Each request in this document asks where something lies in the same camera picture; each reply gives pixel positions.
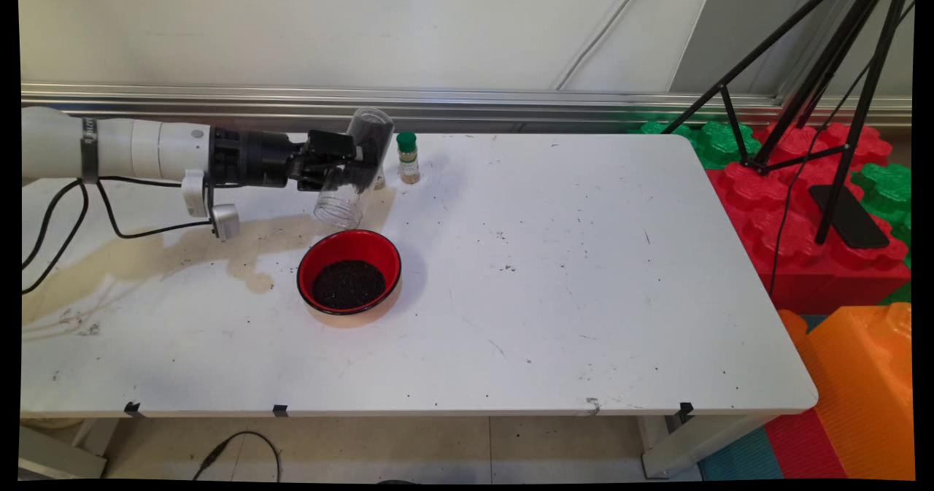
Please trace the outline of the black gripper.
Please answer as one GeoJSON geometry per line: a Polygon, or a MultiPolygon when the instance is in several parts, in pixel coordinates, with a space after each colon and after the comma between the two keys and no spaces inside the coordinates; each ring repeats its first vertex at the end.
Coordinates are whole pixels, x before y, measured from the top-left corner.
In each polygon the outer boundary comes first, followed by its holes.
{"type": "MultiPolygon", "coordinates": [[[[253,186],[284,188],[293,175],[294,157],[301,144],[287,134],[260,130],[211,128],[209,179],[217,187],[253,186]]],[[[354,136],[309,130],[306,162],[297,163],[297,190],[320,192],[343,164],[363,161],[363,149],[354,136]]]]}

